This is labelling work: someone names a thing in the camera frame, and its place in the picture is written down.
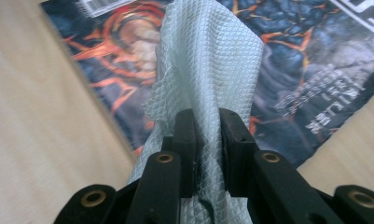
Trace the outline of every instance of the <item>wooden table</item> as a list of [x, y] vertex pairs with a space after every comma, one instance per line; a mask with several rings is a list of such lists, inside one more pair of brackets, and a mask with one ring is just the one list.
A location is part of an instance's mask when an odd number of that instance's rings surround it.
[[[77, 190], [123, 187], [135, 163], [39, 2], [0, 0], [0, 223], [53, 222]], [[374, 97], [299, 171], [330, 194], [374, 190]]]

